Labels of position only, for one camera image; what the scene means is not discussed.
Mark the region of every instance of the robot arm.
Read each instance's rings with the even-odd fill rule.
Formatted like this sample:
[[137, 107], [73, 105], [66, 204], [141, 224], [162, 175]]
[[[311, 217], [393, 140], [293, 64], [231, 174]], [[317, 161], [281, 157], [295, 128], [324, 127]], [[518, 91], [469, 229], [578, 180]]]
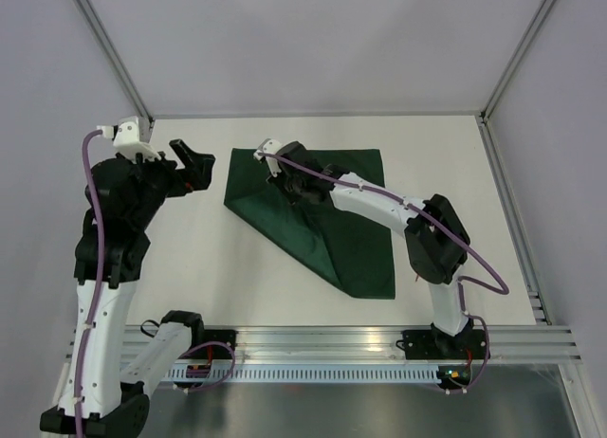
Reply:
[[[128, 310], [150, 245], [145, 229], [168, 197], [205, 190], [212, 178], [213, 155], [197, 154], [182, 140], [170, 142], [183, 163], [165, 158], [148, 143], [149, 123], [129, 118], [116, 127], [100, 127], [112, 138], [117, 157], [92, 168], [104, 223], [104, 270], [99, 300], [93, 302], [98, 263], [97, 223], [94, 212], [84, 217], [83, 236], [76, 247], [74, 276], [78, 280], [78, 323], [74, 352], [62, 396], [56, 407], [41, 416], [42, 431], [75, 432], [76, 402], [82, 406], [86, 436], [134, 438], [145, 424], [150, 397], [174, 362], [202, 343], [200, 315], [173, 311], [167, 314], [150, 343], [122, 372], [120, 349]], [[85, 194], [91, 202], [90, 190]], [[86, 318], [95, 305], [93, 324]], [[81, 354], [83, 332], [88, 344]], [[76, 374], [76, 367], [82, 373]], [[81, 379], [79, 399], [74, 383]]]
[[[403, 237], [407, 243], [411, 267], [428, 282], [434, 312], [433, 326], [447, 338], [455, 338], [465, 330], [469, 319], [461, 311], [456, 272], [461, 269], [468, 255], [408, 208], [412, 204], [423, 209], [469, 244], [468, 234], [447, 198], [436, 194], [424, 201], [399, 196], [402, 202], [400, 204], [393, 199], [392, 193], [355, 173], [336, 165], [321, 167], [297, 141], [283, 146], [275, 139], [267, 139], [254, 157], [267, 162], [270, 169], [267, 181], [278, 187], [291, 204], [306, 199], [314, 204], [357, 213]], [[304, 167], [307, 172], [293, 164]], [[327, 181], [310, 172], [333, 180]]]

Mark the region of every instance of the green cloth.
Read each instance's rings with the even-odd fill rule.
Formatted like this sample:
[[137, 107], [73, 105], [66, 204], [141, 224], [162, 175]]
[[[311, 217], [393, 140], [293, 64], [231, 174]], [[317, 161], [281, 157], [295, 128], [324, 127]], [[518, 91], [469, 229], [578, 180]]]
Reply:
[[[395, 267], [390, 230], [351, 212], [301, 200], [289, 206], [266, 182], [266, 164], [254, 150], [233, 149], [224, 204], [297, 261], [339, 290], [359, 299], [394, 299]], [[379, 150], [310, 151], [383, 187]]]

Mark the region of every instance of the purple cable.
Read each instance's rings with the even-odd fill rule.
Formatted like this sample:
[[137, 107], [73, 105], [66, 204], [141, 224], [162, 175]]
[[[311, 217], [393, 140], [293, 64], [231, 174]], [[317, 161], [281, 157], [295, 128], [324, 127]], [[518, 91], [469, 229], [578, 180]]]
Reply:
[[91, 170], [91, 162], [88, 158], [88, 145], [91, 139], [98, 137], [102, 134], [101, 130], [95, 130], [84, 137], [83, 140], [83, 165], [84, 174], [86, 175], [86, 184], [91, 194], [91, 202], [93, 203], [93, 212], [95, 213], [95, 221], [97, 222], [97, 276], [95, 277], [95, 289], [93, 291], [93, 299], [88, 309], [88, 315], [83, 334], [80, 339], [80, 345], [78, 347], [78, 356], [76, 357], [76, 369], [74, 374], [74, 397], [77, 400], [74, 406], [75, 420], [76, 420], [76, 436], [78, 438], [84, 438], [83, 432], [83, 404], [80, 401], [80, 397], [83, 392], [83, 366], [84, 366], [84, 354], [86, 353], [86, 346], [88, 345], [88, 339], [90, 337], [90, 328], [87, 326], [93, 325], [93, 319], [97, 313], [97, 307], [101, 297], [101, 284], [103, 282], [103, 261], [105, 252], [105, 232], [103, 229], [103, 216], [101, 215], [101, 204], [97, 195], [97, 188], [95, 187], [95, 181], [93, 180], [93, 172]]
[[[292, 166], [293, 168], [303, 171], [304, 173], [308, 173], [310, 175], [318, 177], [319, 179], [322, 179], [322, 180], [326, 180], [328, 182], [333, 182], [334, 184], [337, 184], [337, 185], [342, 185], [343, 187], [349, 187], [352, 189], [357, 189], [359, 187], [359, 184], [355, 184], [354, 182], [347, 182], [345, 180], [335, 179], [333, 177], [330, 177], [330, 176], [322, 174], [322, 173], [317, 173], [314, 170], [310, 170], [309, 168], [306, 168], [305, 166], [298, 165], [294, 161], [291, 161], [287, 158], [282, 158], [279, 155], [267, 154], [267, 153], [260, 153], [260, 155], [274, 158], [275, 160], [280, 161], [281, 163], [284, 163], [285, 165]], [[506, 295], [506, 294], [510, 293], [510, 289], [508, 288], [506, 282], [504, 282], [504, 280], [502, 279], [500, 274], [498, 274], [497, 271], [493, 267], [491, 267], [489, 265], [489, 263], [487, 261], [485, 261], [485, 259], [476, 252], [476, 250], [474, 250], [474, 248], [472, 248], [471, 246], [466, 244], [464, 241], [462, 241], [459, 237], [457, 237], [455, 234], [453, 234], [453, 232], [451, 232], [442, 223], [440, 223], [438, 220], [436, 220], [434, 217], [432, 217], [429, 213], [414, 206], [413, 204], [405, 203], [405, 200], [401, 196], [398, 196], [397, 194], [394, 194], [392, 192], [388, 192], [387, 190], [384, 190], [384, 189], [381, 189], [378, 187], [371, 187], [369, 185], [363, 185], [362, 189], [366, 190], [368, 192], [373, 192], [373, 193], [381, 194], [382, 196], [386, 196], [387, 198], [390, 198], [390, 199], [396, 201], [398, 204], [405, 206], [405, 208], [410, 209], [410, 210], [418, 213], [422, 217], [424, 217], [426, 220], [428, 220], [430, 223], [432, 223], [435, 227], [439, 228], [447, 237], [449, 237], [457, 245], [459, 245], [461, 248], [463, 248], [472, 258], [474, 258], [491, 275], [491, 277], [493, 277], [495, 279], [495, 281], [501, 286], [501, 289], [496, 288], [495, 286], [491, 286], [490, 284], [482, 282], [480, 280], [474, 279], [473, 277], [468, 277], [468, 276], [460, 276], [457, 279], [458, 281], [467, 281], [467, 282], [476, 283], [479, 286], [483, 286], [484, 288], [486, 288], [490, 291], [493, 291], [494, 293], [501, 294], [501, 295]]]
[[209, 384], [207, 386], [199, 386], [197, 388], [189, 388], [188, 392], [208, 391], [209, 389], [212, 389], [212, 388], [214, 388], [216, 386], [219, 386], [221, 383], [223, 383], [225, 380], [227, 380], [230, 376], [232, 376], [234, 374], [234, 368], [236, 367], [236, 354], [234, 353], [234, 350], [232, 350], [231, 347], [229, 345], [227, 345], [226, 343], [224, 343], [223, 341], [207, 341], [206, 343], [202, 343], [201, 345], [194, 346], [193, 348], [190, 348], [188, 351], [186, 351], [179, 358], [180, 359], [184, 359], [187, 356], [189, 356], [191, 353], [194, 353], [194, 352], [196, 352], [198, 350], [201, 350], [203, 348], [207, 348], [208, 346], [219, 346], [221, 348], [224, 348], [224, 349], [228, 350], [228, 353], [230, 353], [230, 356], [231, 356], [230, 369], [228, 370], [228, 372], [226, 374], [224, 374], [220, 379], [218, 379], [214, 383], [211, 383], [211, 384]]

